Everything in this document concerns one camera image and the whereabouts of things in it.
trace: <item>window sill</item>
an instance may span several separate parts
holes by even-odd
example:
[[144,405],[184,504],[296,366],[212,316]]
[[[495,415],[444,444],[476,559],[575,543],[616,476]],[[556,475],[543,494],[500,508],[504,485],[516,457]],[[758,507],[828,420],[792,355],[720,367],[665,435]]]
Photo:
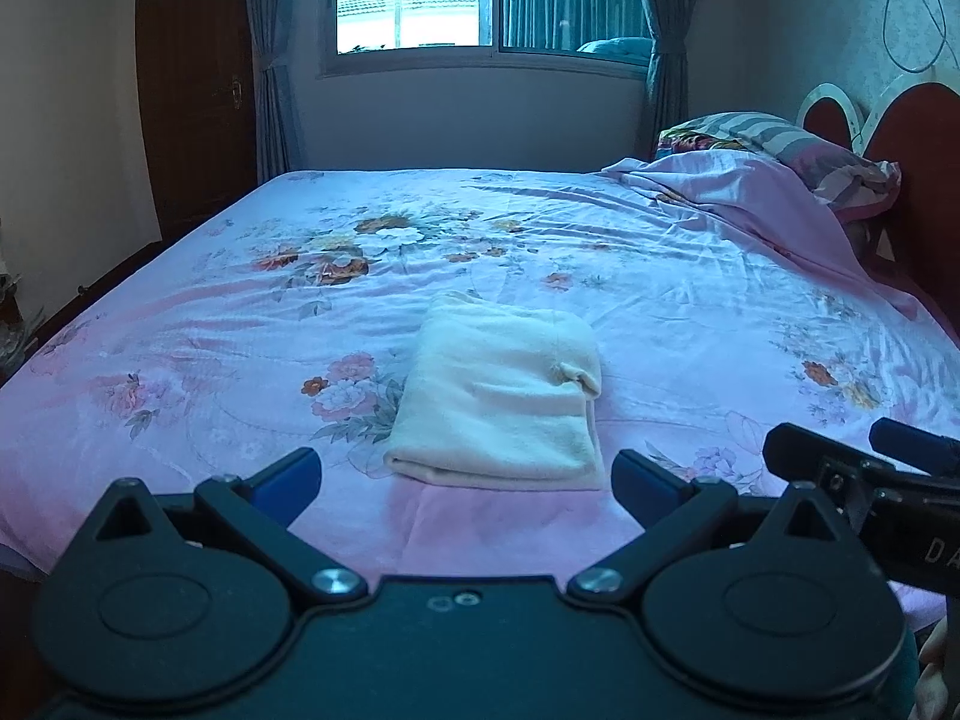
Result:
[[534,53],[523,50],[495,52],[489,46],[438,47],[438,49],[392,49],[337,55],[321,69],[317,79],[361,76],[399,70],[445,68],[500,68],[504,70],[552,70],[586,73],[612,79],[646,79],[648,64],[619,61],[596,55]]

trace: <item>screw head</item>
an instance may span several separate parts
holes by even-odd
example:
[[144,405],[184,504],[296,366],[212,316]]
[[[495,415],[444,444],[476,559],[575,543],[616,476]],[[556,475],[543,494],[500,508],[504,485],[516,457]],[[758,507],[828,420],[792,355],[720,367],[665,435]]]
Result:
[[361,581],[349,568],[325,568],[313,575],[310,584],[328,595],[349,595],[360,586]]
[[623,576],[619,571],[601,566],[581,571],[574,581],[582,591],[597,595],[616,592],[623,586]]
[[887,488],[882,488],[882,490],[877,490],[875,495],[877,495],[877,498],[880,498],[881,501],[892,501],[893,503],[904,502],[904,497],[896,490],[887,490]]
[[453,602],[461,607],[475,607],[480,603],[480,594],[468,590],[453,596]]
[[453,609],[453,599],[448,595],[435,595],[433,598],[427,599],[426,608],[444,613]]

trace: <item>folded towel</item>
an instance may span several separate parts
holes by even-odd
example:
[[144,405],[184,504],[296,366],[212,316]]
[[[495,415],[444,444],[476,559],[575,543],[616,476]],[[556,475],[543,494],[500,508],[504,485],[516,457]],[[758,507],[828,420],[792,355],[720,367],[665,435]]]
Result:
[[599,394],[587,322],[443,293],[419,332],[384,459],[433,485],[601,490]]

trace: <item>wall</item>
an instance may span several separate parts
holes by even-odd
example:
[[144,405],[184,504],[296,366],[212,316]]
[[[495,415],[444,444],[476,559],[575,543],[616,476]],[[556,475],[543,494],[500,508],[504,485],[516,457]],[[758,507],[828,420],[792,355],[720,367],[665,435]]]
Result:
[[[688,41],[691,111],[728,107],[734,0],[699,0]],[[643,84],[500,68],[318,79],[318,0],[296,0],[290,71],[304,167],[598,170],[632,153]]]
[[[740,15],[749,40],[747,108],[792,119],[806,94],[829,81],[864,114],[901,70],[883,48],[885,0],[745,0]],[[939,18],[935,0],[928,0]],[[960,0],[943,0],[947,34],[957,41]],[[920,0],[891,0],[890,49],[909,67],[925,64],[940,38]],[[956,43],[960,52],[960,42]],[[941,63],[953,64],[944,50]]]
[[686,38],[690,118],[740,110],[745,98],[747,53],[743,0],[697,0]]
[[134,0],[0,0],[0,218],[23,314],[53,314],[160,233]]

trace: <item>wrinkled sheet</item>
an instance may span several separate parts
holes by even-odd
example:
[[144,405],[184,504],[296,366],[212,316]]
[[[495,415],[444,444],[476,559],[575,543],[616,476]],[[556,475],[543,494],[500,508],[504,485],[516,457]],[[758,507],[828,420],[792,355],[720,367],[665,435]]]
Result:
[[[783,421],[865,450],[880,416],[960,434],[960,352],[864,274],[776,163],[701,151],[601,175],[296,172],[164,252],[0,389],[0,541],[49,570],[117,477],[184,491],[311,445],[323,489],[291,530],[368,579],[565,583],[640,533],[608,491],[431,488],[384,469],[440,290],[592,326],[607,466],[632,447],[685,478],[779,494],[760,448]],[[942,611],[899,595],[914,628]]]

